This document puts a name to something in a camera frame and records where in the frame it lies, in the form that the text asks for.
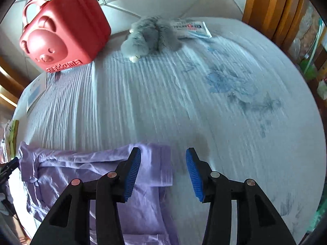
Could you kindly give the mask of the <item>purple t-shirt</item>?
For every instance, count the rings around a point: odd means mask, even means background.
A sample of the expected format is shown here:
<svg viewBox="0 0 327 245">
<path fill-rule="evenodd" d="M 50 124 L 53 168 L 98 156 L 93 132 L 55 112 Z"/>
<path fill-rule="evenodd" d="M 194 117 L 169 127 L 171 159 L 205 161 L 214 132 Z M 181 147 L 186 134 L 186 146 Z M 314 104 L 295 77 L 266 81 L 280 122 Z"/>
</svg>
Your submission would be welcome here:
<svg viewBox="0 0 327 245">
<path fill-rule="evenodd" d="M 125 202 L 122 169 L 133 147 L 141 164 Z M 41 221 L 32 244 L 178 244 L 164 201 L 173 184 L 168 146 L 81 153 L 21 143 L 19 155 L 27 208 Z"/>
</svg>

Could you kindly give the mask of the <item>folded printed clothes stack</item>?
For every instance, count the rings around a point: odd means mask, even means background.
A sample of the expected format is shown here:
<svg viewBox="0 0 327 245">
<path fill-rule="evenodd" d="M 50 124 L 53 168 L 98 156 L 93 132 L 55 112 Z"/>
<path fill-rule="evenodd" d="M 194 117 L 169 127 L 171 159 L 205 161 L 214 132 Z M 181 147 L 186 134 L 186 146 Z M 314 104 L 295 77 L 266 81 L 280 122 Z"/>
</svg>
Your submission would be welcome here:
<svg viewBox="0 0 327 245">
<path fill-rule="evenodd" d="M 19 121 L 8 121 L 4 126 L 3 137 L 1 138 L 1 164 L 13 160 L 16 156 L 17 134 Z"/>
</svg>

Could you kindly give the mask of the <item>light blue striped bedsheet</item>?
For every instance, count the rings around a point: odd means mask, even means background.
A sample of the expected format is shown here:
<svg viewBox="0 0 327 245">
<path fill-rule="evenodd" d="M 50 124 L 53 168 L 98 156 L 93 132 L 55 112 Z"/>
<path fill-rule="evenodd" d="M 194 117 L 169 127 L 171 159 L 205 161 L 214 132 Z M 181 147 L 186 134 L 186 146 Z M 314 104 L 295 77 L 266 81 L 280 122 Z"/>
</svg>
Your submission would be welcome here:
<svg viewBox="0 0 327 245">
<path fill-rule="evenodd" d="M 93 180 L 133 147 L 142 154 L 132 197 L 120 206 L 127 244 L 200 244 L 209 206 L 195 197 L 185 152 L 236 181 L 254 179 L 300 242 L 324 187 L 326 145 L 315 100 L 300 72 L 246 24 L 206 18 L 211 39 L 131 62 L 112 36 L 90 64 L 43 73 L 16 111 L 18 154 L 9 179 L 29 236 L 73 178 Z"/>
</svg>

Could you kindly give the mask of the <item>white booklet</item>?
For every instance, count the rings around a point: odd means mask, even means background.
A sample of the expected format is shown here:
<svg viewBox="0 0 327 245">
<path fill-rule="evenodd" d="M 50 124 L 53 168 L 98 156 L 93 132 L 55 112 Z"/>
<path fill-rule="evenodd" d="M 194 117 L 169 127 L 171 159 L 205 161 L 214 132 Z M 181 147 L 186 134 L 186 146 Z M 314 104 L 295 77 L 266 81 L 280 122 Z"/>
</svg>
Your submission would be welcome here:
<svg viewBox="0 0 327 245">
<path fill-rule="evenodd" d="M 32 83 L 28 91 L 26 112 L 30 110 L 32 105 L 40 98 L 47 88 L 47 73 L 40 74 Z"/>
</svg>

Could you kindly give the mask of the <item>grey plush toy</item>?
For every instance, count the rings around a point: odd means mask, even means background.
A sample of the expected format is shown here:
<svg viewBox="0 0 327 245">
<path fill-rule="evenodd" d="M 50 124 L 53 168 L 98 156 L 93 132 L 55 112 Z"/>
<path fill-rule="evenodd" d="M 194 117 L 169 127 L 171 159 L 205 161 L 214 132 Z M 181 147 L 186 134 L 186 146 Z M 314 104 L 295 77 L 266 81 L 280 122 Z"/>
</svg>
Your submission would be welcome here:
<svg viewBox="0 0 327 245">
<path fill-rule="evenodd" d="M 161 17 L 143 17 L 133 23 L 121 45 L 121 52 L 131 62 L 161 50 L 177 51 L 181 42 L 170 23 Z"/>
</svg>

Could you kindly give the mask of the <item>tissue packet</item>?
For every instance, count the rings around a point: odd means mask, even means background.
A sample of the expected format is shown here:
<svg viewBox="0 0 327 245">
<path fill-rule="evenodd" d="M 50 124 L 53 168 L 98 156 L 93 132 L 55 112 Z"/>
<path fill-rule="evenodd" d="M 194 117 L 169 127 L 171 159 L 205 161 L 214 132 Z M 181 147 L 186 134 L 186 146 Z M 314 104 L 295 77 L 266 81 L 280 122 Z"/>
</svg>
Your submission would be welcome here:
<svg viewBox="0 0 327 245">
<path fill-rule="evenodd" d="M 174 35 L 178 39 L 210 39 L 212 38 L 205 22 L 201 21 L 186 21 L 186 20 L 172 20 L 170 26 Z"/>
</svg>

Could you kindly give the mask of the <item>red bear suitcase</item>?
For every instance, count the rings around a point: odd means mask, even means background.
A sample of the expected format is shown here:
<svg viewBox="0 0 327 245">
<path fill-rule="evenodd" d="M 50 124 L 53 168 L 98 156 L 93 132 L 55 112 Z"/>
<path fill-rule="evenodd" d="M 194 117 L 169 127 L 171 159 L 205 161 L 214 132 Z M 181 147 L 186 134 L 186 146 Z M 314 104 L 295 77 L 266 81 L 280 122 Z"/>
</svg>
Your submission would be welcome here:
<svg viewBox="0 0 327 245">
<path fill-rule="evenodd" d="M 22 51 L 49 73 L 89 64 L 111 34 L 97 0 L 30 0 L 22 21 Z"/>
</svg>

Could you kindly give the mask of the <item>wooden bed frame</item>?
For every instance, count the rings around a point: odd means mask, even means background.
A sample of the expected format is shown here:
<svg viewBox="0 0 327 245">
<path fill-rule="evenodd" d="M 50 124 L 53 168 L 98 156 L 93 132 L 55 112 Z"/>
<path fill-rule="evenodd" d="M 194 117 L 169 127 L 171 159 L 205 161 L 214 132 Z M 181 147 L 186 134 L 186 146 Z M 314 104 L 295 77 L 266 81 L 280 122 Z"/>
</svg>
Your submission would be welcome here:
<svg viewBox="0 0 327 245">
<path fill-rule="evenodd" d="M 308 6 L 309 0 L 246 0 L 242 22 L 287 52 Z"/>
</svg>

